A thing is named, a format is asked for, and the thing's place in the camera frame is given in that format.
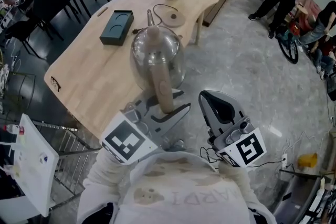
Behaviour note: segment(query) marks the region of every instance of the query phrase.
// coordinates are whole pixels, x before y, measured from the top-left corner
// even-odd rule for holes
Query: gray floor
[[[94,13],[106,0],[85,2]],[[320,166],[326,151],[326,133],[331,128],[324,83],[304,54],[300,54],[297,65],[284,58],[276,40],[267,37],[265,20],[251,22],[247,19],[248,14],[254,12],[261,2],[228,0],[211,26],[203,28],[200,45],[194,46],[191,41],[186,48],[187,76],[181,89],[186,93],[186,101],[192,103],[192,108],[183,121],[171,130],[170,137],[184,139],[187,147],[197,151],[201,146],[206,146],[207,129],[197,98],[204,89],[218,90],[237,98],[253,125],[260,128],[268,153],[258,164],[280,160],[288,147],[287,143],[292,146],[304,132],[302,140],[286,151],[289,163],[294,163],[297,169],[295,160],[298,155],[317,152]],[[34,101],[28,114],[39,120],[64,123],[70,121],[71,117],[45,86],[43,76],[83,25],[69,20],[63,12],[52,23],[65,41],[61,42],[57,37],[50,41],[45,33],[36,30],[30,43],[47,61],[27,56],[22,50],[20,71],[37,76]],[[13,45],[8,47],[6,54],[10,55],[12,49]],[[82,135],[93,143],[97,142],[88,132],[83,131]],[[87,170],[93,162],[94,158],[91,158]],[[269,208],[273,207],[282,187],[279,167],[278,164],[267,164],[249,172],[252,188]],[[75,200],[56,210],[51,214],[50,223],[74,223],[77,207],[78,200]]]

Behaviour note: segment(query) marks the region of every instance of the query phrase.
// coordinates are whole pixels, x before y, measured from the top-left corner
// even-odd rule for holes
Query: power strip
[[[286,168],[287,168],[287,153],[283,154],[281,162],[281,169],[284,170]]]

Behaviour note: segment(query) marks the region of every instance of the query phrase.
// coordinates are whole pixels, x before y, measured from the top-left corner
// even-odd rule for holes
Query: wooden table
[[[182,36],[186,46],[198,18],[203,21],[204,11],[219,0],[112,0],[98,10],[71,45],[50,66],[44,80],[56,97],[74,117],[97,138],[114,115],[124,109],[141,93],[130,68],[130,47],[135,35],[132,30],[147,26],[147,9],[155,4],[177,8],[186,17],[186,23],[173,28]],[[108,7],[99,17],[101,11]],[[134,22],[122,47],[105,46],[99,36],[115,9],[128,9],[134,13]],[[202,23],[198,24],[196,40]],[[55,78],[61,89],[51,82]]]

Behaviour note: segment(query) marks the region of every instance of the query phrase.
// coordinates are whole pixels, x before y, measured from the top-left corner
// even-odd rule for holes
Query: bottle
[[[16,124],[7,124],[4,126],[4,130],[11,134],[24,134],[25,129],[22,126]]]

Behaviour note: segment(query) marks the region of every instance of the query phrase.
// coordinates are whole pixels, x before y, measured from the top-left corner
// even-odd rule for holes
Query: marble floor
[[[261,3],[228,0],[211,26],[203,28],[200,45],[186,48],[187,76],[181,89],[193,106],[173,132],[181,133],[189,147],[205,146],[207,130],[197,97],[203,89],[221,91],[238,99],[254,127],[260,128],[267,154],[257,165],[281,160],[286,151],[288,164],[297,170],[299,155],[317,152],[319,165],[305,171],[315,173],[332,128],[326,87],[305,54],[299,55],[296,65],[286,60],[277,40],[268,38],[265,19],[248,20]],[[330,112],[333,106],[329,100]],[[288,148],[300,137],[294,148]],[[267,164],[249,172],[252,188],[270,209],[282,187],[280,168],[280,164]]]

